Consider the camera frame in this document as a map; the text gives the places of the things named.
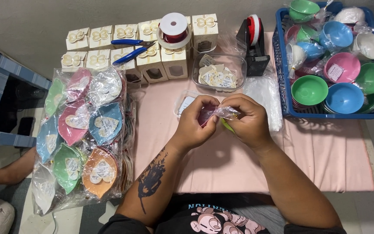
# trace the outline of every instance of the blue pliers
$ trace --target blue pliers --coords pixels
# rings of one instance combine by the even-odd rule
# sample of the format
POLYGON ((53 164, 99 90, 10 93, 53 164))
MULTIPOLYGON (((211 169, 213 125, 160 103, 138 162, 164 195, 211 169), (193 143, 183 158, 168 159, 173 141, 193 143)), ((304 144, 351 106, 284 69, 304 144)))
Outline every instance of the blue pliers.
POLYGON ((141 53, 148 50, 149 47, 155 44, 155 41, 145 42, 143 40, 132 40, 132 39, 120 39, 120 40, 113 40, 111 41, 112 45, 142 45, 141 48, 138 48, 131 53, 123 56, 122 58, 118 59, 117 61, 113 62, 113 65, 123 62, 129 62, 132 59, 136 58, 141 53))

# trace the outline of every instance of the blue plastic basket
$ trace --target blue plastic basket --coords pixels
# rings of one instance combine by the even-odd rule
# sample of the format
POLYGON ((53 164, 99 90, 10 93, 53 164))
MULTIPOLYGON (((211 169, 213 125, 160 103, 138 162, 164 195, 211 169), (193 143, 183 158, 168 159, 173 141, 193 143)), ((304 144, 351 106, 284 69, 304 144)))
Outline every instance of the blue plastic basket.
MULTIPOLYGON (((318 5, 323 8, 325 2, 318 5)), ((333 2, 327 7, 327 11, 333 14, 339 13, 343 8, 341 2, 333 2)), ((372 11, 366 7, 360 7, 364 10, 366 22, 374 28, 374 16, 372 11)), ((287 8, 281 8, 276 12, 276 28, 272 37, 273 52, 275 56, 276 72, 278 75, 279 91, 281 97, 281 106, 283 116, 294 116, 298 118, 334 118, 334 119, 374 119, 374 113, 370 114, 328 114, 321 108, 321 105, 311 107, 303 111, 295 111, 292 107, 291 85, 288 78, 288 63, 285 51, 283 19, 288 15, 287 8)))

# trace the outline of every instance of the blue leaf-shaped dish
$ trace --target blue leaf-shaped dish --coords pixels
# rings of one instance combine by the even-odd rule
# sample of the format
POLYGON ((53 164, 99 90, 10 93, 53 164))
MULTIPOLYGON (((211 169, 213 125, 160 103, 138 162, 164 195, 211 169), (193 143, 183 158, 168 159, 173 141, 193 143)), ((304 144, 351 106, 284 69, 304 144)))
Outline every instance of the blue leaf-shaped dish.
POLYGON ((122 113, 117 102, 99 107, 90 116, 89 131, 98 145, 115 138, 121 128, 122 113))
POLYGON ((57 131, 56 115, 51 116, 45 122, 37 135, 37 152, 41 156, 42 163, 46 162, 51 154, 59 147, 63 141, 59 132, 57 131))

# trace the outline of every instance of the person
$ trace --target person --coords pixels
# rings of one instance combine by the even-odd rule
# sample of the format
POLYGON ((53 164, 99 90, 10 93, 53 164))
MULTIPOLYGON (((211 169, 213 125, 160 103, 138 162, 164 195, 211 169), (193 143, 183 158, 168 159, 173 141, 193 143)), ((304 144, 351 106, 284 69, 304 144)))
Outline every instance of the person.
POLYGON ((0 168, 0 184, 14 185, 20 183, 32 172, 36 154, 36 148, 33 147, 19 159, 0 168))
MULTIPOLYGON (((255 199, 247 196, 242 200, 255 199)), ((263 106, 243 94, 222 103, 211 96, 198 96, 183 112, 168 143, 136 179, 99 234, 345 234, 333 206, 298 166, 272 140, 263 106), (212 116, 204 128, 197 117, 205 104, 231 106, 241 114, 228 124, 252 149, 268 183, 272 210, 249 210, 252 218, 234 210, 229 194, 173 196, 180 163, 191 149, 202 145, 216 130, 212 116)))

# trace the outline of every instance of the hand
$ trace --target hand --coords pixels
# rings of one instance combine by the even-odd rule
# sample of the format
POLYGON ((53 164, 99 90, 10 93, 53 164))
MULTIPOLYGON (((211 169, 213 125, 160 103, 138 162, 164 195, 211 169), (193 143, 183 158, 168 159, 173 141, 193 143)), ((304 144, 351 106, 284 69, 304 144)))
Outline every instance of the hand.
POLYGON ((200 95, 181 113, 177 130, 171 138, 172 143, 181 150, 189 151, 199 147, 216 131, 217 116, 212 116, 204 128, 199 125, 197 120, 203 106, 209 103, 215 106, 220 105, 216 98, 200 95))
POLYGON ((219 107, 227 106, 241 112, 237 119, 227 122, 236 136, 249 148, 258 151, 276 145, 269 133, 268 116, 263 106, 244 94, 225 98, 219 107))

